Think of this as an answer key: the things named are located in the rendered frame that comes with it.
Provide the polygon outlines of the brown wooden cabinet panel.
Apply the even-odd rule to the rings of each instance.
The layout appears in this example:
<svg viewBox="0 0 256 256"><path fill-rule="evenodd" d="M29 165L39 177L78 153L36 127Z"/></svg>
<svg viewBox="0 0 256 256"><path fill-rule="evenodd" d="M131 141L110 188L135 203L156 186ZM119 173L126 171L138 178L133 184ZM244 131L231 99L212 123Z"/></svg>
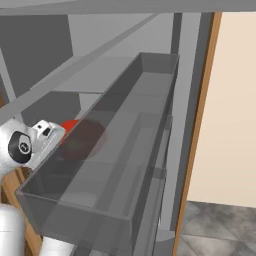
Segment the brown wooden cabinet panel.
<svg viewBox="0 0 256 256"><path fill-rule="evenodd" d="M16 197L16 190L31 170L19 167L0 180L0 256L39 256L42 238L37 235Z"/></svg>

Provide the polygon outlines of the grey fridge door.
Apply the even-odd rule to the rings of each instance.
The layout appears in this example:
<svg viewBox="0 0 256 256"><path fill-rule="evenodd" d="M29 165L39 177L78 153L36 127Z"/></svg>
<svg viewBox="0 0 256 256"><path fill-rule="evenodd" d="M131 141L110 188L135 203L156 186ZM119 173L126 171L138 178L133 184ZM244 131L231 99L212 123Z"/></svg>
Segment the grey fridge door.
<svg viewBox="0 0 256 256"><path fill-rule="evenodd" d="M180 55L166 168L153 178L133 256L176 256L222 14L174 16Z"/></svg>

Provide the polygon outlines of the red bowl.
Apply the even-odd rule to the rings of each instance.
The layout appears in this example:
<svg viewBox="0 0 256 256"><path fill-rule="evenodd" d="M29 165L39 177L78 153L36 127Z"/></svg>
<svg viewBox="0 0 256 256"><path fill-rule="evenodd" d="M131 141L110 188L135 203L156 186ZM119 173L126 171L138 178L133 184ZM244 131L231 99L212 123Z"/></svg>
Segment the red bowl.
<svg viewBox="0 0 256 256"><path fill-rule="evenodd" d="M66 160L84 160L96 155L104 146L105 128L96 120L68 120L61 124L66 130L60 152Z"/></svg>

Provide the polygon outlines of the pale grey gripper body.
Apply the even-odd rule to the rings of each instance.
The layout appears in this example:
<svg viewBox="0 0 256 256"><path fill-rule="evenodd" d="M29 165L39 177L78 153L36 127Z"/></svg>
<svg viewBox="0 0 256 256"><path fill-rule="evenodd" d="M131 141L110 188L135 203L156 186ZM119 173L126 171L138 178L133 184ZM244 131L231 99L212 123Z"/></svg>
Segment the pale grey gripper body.
<svg viewBox="0 0 256 256"><path fill-rule="evenodd" d="M52 122L38 122L33 129L37 131L32 155L32 168L35 169L62 140L65 129Z"/></svg>

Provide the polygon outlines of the grey fridge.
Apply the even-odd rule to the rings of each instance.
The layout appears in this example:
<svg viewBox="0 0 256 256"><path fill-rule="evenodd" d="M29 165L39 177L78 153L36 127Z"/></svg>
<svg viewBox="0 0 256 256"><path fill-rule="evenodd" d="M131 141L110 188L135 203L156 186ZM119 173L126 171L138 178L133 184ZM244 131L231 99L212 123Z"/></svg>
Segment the grey fridge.
<svg viewBox="0 0 256 256"><path fill-rule="evenodd" d="M53 49L65 54L71 48L71 39L64 36L67 28L64 23L57 22L59 18L65 19L69 14L145 14L151 20L164 13L252 11L256 11L256 0L68 0L22 6L8 6L0 0L0 49L6 42L10 52L4 55L4 59L21 69L24 77L18 85L24 86L35 72L48 72L46 78L32 89L0 108L0 125L53 91L64 79L98 59L146 23L141 21L79 60L68 58L54 67L53 55L47 51Z"/></svg>

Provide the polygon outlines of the grey fridge shelf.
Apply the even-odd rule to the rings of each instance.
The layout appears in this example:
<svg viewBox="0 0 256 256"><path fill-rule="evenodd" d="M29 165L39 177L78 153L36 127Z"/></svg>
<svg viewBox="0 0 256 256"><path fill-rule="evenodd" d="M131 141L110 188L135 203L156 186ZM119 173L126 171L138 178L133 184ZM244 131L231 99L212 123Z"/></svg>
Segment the grey fridge shelf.
<svg viewBox="0 0 256 256"><path fill-rule="evenodd" d="M81 59L82 56L71 57L33 85L32 88L58 76L61 71L68 71L69 74L60 85L54 88L54 91L103 93L133 61L133 57L101 56L86 66L74 69L74 63Z"/></svg>

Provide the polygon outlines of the clear grey fridge door bin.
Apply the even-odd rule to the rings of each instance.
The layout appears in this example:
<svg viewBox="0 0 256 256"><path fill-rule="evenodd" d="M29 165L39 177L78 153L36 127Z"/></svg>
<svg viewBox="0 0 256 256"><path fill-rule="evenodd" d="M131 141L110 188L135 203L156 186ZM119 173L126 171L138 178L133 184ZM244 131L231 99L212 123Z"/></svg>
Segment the clear grey fridge door bin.
<svg viewBox="0 0 256 256"><path fill-rule="evenodd" d="M179 57L141 53L17 189L34 230L74 256L152 256Z"/></svg>

